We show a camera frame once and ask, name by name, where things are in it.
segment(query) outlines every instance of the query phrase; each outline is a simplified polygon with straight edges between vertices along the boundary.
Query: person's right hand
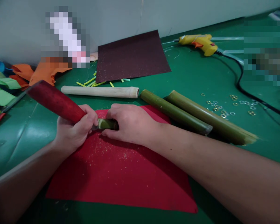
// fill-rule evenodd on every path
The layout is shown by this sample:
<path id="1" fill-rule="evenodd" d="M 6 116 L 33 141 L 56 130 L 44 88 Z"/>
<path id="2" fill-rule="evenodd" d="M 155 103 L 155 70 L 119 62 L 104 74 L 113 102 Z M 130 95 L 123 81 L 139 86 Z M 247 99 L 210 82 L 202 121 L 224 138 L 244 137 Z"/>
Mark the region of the person's right hand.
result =
<path id="1" fill-rule="evenodd" d="M 117 120 L 119 130 L 106 129 L 103 136 L 139 145 L 148 143 L 161 125 L 141 107 L 129 104 L 112 104 L 107 119 Z"/>

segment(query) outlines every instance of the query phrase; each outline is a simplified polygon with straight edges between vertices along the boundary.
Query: pale bamboo tube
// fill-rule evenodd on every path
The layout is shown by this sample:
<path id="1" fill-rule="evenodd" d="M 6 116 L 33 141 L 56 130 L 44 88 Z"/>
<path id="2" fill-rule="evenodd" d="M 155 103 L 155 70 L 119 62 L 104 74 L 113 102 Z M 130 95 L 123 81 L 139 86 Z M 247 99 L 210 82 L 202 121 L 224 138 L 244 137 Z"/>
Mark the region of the pale bamboo tube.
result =
<path id="1" fill-rule="evenodd" d="M 79 87 L 63 86 L 61 92 L 64 94 L 105 96 L 118 98 L 138 98 L 139 88 L 137 87 Z"/>
<path id="2" fill-rule="evenodd" d="M 221 135 L 234 145 L 246 145 L 254 143 L 258 137 L 228 120 L 210 112 L 201 105 L 173 90 L 166 100 L 189 114 L 213 126 L 214 132 Z"/>

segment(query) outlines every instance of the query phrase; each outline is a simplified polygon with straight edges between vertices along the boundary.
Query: red felt sheet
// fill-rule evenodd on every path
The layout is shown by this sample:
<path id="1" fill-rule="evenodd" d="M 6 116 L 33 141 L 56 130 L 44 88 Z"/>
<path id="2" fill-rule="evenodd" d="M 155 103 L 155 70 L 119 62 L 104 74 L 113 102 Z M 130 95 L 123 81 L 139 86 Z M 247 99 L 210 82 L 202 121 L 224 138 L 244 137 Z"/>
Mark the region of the red felt sheet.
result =
<path id="1" fill-rule="evenodd" d="M 153 107 L 142 108 L 154 120 L 170 122 Z M 107 111 L 96 112 L 105 118 Z M 148 148 L 111 140 L 99 132 L 89 135 L 58 168 L 46 197 L 198 212 L 186 173 Z"/>

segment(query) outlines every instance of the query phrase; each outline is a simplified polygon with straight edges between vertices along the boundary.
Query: black cable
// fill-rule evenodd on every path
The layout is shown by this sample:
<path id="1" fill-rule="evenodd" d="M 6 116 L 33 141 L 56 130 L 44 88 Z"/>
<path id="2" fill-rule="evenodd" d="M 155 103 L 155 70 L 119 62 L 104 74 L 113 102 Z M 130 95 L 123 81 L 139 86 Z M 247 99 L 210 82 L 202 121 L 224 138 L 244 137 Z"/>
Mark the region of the black cable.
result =
<path id="1" fill-rule="evenodd" d="M 243 77 L 244 69 L 243 69 L 242 65 L 238 62 L 238 60 L 236 60 L 236 59 L 234 59 L 234 58 L 232 58 L 232 57 L 229 57 L 229 56 L 227 56 L 227 55 L 224 55 L 223 53 L 221 53 L 221 52 L 219 52 L 219 51 L 216 51 L 215 54 L 220 55 L 220 56 L 224 56 L 224 57 L 229 58 L 229 59 L 232 59 L 232 60 L 234 60 L 234 61 L 239 65 L 240 70 L 241 70 L 241 74 L 240 74 L 239 80 L 238 80 L 237 83 L 236 83 L 236 88 L 237 88 L 241 93 L 243 93 L 244 95 L 246 95 L 247 97 L 249 97 L 249 98 L 251 98 L 251 99 L 254 99 L 254 100 L 258 101 L 259 103 L 263 104 L 263 105 L 266 106 L 267 108 L 271 109 L 272 111 L 274 111 L 275 113 L 277 113 L 277 114 L 280 115 L 280 110 L 278 110 L 277 108 L 271 106 L 270 104 L 268 104 L 267 102 L 263 101 L 262 99 L 260 99 L 260 98 L 258 98 L 258 97 L 256 97 L 256 96 L 254 96 L 254 95 L 252 95 L 252 94 L 246 92 L 246 91 L 241 87 L 240 81 L 241 81 L 241 79 L 242 79 L 242 77 Z"/>

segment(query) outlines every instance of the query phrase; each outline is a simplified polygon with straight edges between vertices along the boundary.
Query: orange paper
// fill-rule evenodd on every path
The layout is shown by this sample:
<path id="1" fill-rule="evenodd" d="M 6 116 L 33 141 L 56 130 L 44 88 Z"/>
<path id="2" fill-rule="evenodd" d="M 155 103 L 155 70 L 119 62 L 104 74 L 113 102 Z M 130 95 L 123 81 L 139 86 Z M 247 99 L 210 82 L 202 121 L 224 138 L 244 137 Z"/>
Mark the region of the orange paper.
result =
<path id="1" fill-rule="evenodd" d="M 37 83 L 40 80 L 45 80 L 47 83 L 54 86 L 55 83 L 55 75 L 58 72 L 66 72 L 67 70 L 71 70 L 72 68 L 68 68 L 68 63 L 58 63 L 58 62 L 50 62 L 41 61 L 35 72 L 33 73 L 29 85 L 32 86 L 33 84 Z"/>
<path id="2" fill-rule="evenodd" d="M 33 75 L 34 71 L 31 69 L 30 65 L 28 64 L 16 64 L 12 65 L 13 72 L 18 76 L 30 81 L 31 76 Z"/>
<path id="3" fill-rule="evenodd" d="M 22 91 L 26 90 L 29 87 L 29 84 L 23 78 L 21 78 L 20 76 L 11 75 L 9 77 L 12 78 L 12 79 L 15 79 L 19 83 Z"/>

